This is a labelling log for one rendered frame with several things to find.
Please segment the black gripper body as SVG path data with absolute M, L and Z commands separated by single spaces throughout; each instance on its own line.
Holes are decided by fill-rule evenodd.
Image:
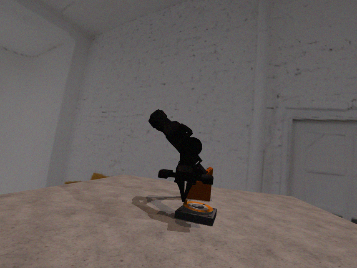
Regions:
M 180 161 L 183 162 L 183 165 L 189 165 L 190 163 L 193 163 L 193 167 L 196 167 L 196 157 L 187 157 L 187 156 L 180 156 Z M 176 179 L 176 175 L 172 170 L 167 170 L 167 169 L 161 169 L 158 172 L 158 177 L 159 178 L 168 178 L 168 177 L 174 177 L 175 181 L 179 181 Z M 214 177 L 209 174 L 202 174 L 202 176 L 198 176 L 198 178 L 192 178 L 190 183 L 196 183 L 197 181 L 202 181 L 203 184 L 208 184 L 208 185 L 213 185 L 213 179 Z

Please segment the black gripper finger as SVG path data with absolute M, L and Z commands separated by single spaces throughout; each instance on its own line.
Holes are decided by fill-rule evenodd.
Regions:
M 196 182 L 196 183 L 197 183 L 197 182 Z M 189 191 L 190 191 L 192 185 L 196 185 L 196 183 L 190 183 L 190 182 L 187 182 L 187 183 L 186 183 L 186 190 L 185 190 L 185 194 L 184 194 L 184 202 L 185 202 L 185 200 L 186 200 L 186 198 L 187 198 L 187 195 L 188 195 L 188 193 L 189 193 Z
M 185 188 L 185 181 L 174 181 L 177 183 L 178 187 L 179 187 L 179 190 L 180 190 L 180 194 L 181 194 L 181 199 L 182 199 L 182 202 L 184 202 L 184 188 Z

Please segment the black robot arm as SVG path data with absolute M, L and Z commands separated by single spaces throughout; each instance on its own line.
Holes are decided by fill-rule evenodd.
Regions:
M 202 174 L 207 174 L 203 166 L 200 164 L 202 159 L 198 154 L 202 151 L 202 143 L 195 137 L 190 137 L 193 132 L 184 124 L 177 121 L 171 121 L 163 110 L 156 110 L 150 115 L 148 120 L 153 128 L 165 134 L 167 140 L 177 149 L 180 156 L 196 157 L 196 167 L 189 162 L 189 165 L 183 165 L 182 161 L 178 162 L 176 168 L 176 179 L 181 181 L 191 182 L 192 178 L 198 178 Z

